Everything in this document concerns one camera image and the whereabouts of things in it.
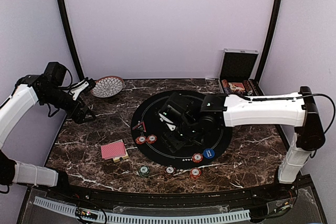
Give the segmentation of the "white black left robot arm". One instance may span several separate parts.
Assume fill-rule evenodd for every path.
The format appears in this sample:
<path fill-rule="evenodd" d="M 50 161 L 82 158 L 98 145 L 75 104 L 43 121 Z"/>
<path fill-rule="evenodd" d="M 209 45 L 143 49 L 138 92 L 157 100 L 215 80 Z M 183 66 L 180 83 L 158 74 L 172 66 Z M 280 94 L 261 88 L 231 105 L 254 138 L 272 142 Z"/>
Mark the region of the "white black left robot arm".
<path fill-rule="evenodd" d="M 64 110 L 67 117 L 77 124 L 93 121 L 96 117 L 80 98 L 80 94 L 89 92 L 95 85 L 93 79 L 85 78 L 70 90 L 66 90 L 52 82 L 47 74 L 25 76 L 19 79 L 14 92 L 1 105 L 1 146 L 5 144 L 16 124 L 36 103 L 53 105 L 56 110 Z M 29 184 L 56 187 L 67 182 L 68 177 L 65 172 L 15 161 L 1 153 L 1 185 L 3 186 Z"/>

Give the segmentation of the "green poker chip stack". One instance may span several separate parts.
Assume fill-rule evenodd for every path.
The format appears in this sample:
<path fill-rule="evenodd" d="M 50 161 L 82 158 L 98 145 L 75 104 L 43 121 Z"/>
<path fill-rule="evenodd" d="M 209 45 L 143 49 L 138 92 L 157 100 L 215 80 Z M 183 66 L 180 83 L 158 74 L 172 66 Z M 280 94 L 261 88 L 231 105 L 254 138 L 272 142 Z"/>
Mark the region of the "green poker chip stack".
<path fill-rule="evenodd" d="M 150 169 L 148 166 L 141 166 L 139 169 L 138 169 L 138 172 L 139 172 L 139 175 L 141 177 L 148 177 L 149 174 L 150 174 Z"/>

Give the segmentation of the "blue small blind button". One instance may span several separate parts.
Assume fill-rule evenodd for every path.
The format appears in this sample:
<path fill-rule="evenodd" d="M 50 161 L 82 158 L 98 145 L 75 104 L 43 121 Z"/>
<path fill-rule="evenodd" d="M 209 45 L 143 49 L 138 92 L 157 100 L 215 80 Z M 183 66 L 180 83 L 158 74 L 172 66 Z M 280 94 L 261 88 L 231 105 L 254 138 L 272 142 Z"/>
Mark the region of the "blue small blind button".
<path fill-rule="evenodd" d="M 212 159 L 215 157 L 215 151 L 211 148 L 207 148 L 203 151 L 203 156 L 206 159 Z"/>

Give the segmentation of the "red poker chip stack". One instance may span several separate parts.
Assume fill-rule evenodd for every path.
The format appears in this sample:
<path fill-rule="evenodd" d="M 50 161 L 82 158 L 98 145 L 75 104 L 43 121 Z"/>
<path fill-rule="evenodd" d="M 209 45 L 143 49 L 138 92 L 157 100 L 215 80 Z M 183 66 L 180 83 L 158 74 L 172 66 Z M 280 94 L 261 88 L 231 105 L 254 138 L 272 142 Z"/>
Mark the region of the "red poker chip stack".
<path fill-rule="evenodd" d="M 198 179 L 198 178 L 200 178 L 201 174 L 202 174 L 202 171 L 199 168 L 192 168 L 190 170 L 190 178 L 191 179 Z"/>

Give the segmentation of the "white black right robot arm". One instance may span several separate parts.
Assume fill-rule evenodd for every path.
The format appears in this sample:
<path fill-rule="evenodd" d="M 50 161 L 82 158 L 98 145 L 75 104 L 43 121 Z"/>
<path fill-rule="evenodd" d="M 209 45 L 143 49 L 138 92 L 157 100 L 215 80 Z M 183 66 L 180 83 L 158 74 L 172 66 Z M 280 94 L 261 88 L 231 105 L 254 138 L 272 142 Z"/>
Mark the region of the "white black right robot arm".
<path fill-rule="evenodd" d="M 199 106 L 174 92 L 159 110 L 159 116 L 173 125 L 172 139 L 179 143 L 195 140 L 217 128 L 240 125 L 277 124 L 292 126 L 295 135 L 286 157 L 278 168 L 278 181 L 291 184 L 310 154 L 325 143 L 314 94 L 302 86 L 299 92 L 285 95 L 243 96 L 208 94 Z"/>

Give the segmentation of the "brown poker chip stack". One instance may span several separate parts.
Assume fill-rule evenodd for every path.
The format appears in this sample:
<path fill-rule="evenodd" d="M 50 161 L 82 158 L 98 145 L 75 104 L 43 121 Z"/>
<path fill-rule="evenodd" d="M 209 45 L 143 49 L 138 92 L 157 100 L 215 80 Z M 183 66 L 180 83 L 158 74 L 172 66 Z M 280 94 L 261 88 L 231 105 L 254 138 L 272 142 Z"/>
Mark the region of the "brown poker chip stack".
<path fill-rule="evenodd" d="M 167 166 L 164 169 L 164 174 L 165 176 L 173 176 L 175 174 L 175 171 L 176 171 L 175 167 Z"/>

